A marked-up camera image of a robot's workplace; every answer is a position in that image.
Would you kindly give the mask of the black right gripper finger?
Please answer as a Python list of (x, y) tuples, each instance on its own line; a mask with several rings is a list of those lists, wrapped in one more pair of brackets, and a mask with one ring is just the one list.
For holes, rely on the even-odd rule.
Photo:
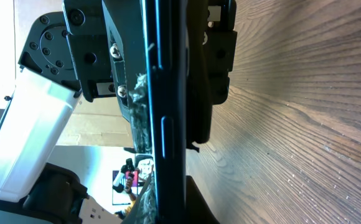
[(201, 194), (194, 179), (186, 176), (186, 223), (187, 224), (219, 224)]

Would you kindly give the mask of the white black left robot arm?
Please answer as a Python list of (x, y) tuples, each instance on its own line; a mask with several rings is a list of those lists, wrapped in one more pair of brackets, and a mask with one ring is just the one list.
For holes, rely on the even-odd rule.
[[(185, 153), (209, 140), (228, 96), (234, 0), (64, 1), (32, 25), (0, 119), (0, 210), (51, 223), (215, 223)], [(115, 97), (134, 151), (153, 158), (136, 203), (114, 215), (49, 164), (80, 98)]]

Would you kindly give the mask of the Samsung Galaxy smartphone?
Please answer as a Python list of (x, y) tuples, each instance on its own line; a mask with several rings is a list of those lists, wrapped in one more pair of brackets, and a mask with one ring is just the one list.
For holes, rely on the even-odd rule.
[(185, 223), (186, 1), (140, 1), (144, 62), (130, 96), (136, 145), (154, 159), (153, 223)]

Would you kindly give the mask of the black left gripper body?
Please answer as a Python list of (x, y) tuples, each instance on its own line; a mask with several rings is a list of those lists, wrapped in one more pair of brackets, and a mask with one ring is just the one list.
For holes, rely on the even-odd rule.
[[(208, 72), (212, 103), (222, 104), (228, 96), (229, 72), (233, 69), (237, 32), (234, 30), (235, 1), (209, 1), (207, 21), (213, 24), (204, 30), (203, 50)], [(66, 85), (83, 93), (87, 101), (114, 97), (113, 86), (125, 85), (128, 75), (121, 69), (113, 73), (114, 58), (109, 48), (114, 44), (107, 29), (130, 27), (142, 36), (140, 1), (73, 0), (63, 2), (68, 47), (75, 77)]]

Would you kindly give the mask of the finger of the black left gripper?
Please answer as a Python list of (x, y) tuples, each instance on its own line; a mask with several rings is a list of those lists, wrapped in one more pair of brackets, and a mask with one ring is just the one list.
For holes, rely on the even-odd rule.
[(188, 72), (186, 148), (210, 138), (212, 108), (228, 97), (237, 31), (236, 0), (193, 0), (187, 3)]
[(129, 92), (146, 73), (143, 17), (139, 0), (103, 0), (103, 16), (115, 92), (120, 111), (130, 121), (133, 102)]

